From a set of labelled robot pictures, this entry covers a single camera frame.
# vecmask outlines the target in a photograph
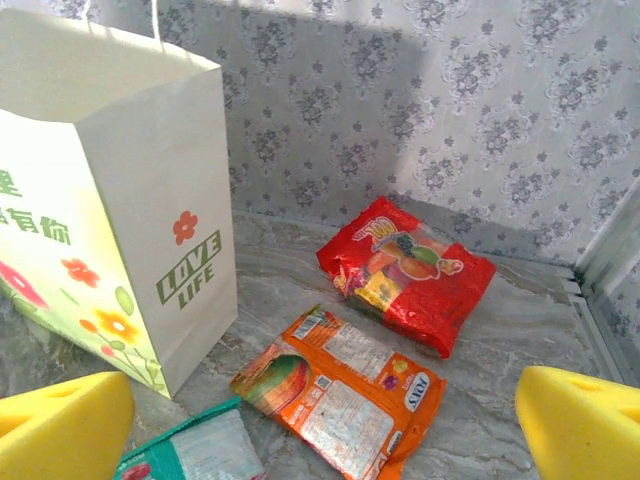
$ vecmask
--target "gray marble surface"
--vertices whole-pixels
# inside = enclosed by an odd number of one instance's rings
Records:
[[[522,369],[550,365],[601,374],[554,267],[493,258],[498,274],[452,357],[441,361],[342,304],[315,259],[330,230],[236,214],[235,235],[240,318],[173,401],[132,385],[137,414],[128,448],[229,398],[231,377],[317,303],[449,381],[437,418],[406,466],[407,480],[538,479],[514,410]],[[0,299],[0,396],[107,369]],[[270,478],[341,478],[271,420],[246,405],[241,412]]]

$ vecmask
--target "plastic wrapper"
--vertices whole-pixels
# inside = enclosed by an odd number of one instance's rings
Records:
[[[267,480],[234,399],[127,454],[114,480]]]
[[[442,358],[451,355],[496,272],[461,244],[435,240],[429,227],[384,197],[317,256],[350,305],[434,347]]]
[[[231,381],[348,480],[399,480],[446,381],[316,307]]]

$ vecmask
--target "orange snack bag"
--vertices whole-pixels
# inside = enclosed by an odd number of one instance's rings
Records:
[[[446,381],[316,307],[230,386],[347,480],[400,480],[436,415]]]

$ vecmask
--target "white paper bag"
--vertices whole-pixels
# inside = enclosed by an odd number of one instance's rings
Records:
[[[173,395],[237,317],[220,66],[0,11],[0,283]]]

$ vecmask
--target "yellow sponge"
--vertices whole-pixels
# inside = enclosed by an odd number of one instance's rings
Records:
[[[0,479],[111,480],[133,422],[123,373],[0,400]]]
[[[516,412],[543,480],[640,478],[639,389],[527,367]]]

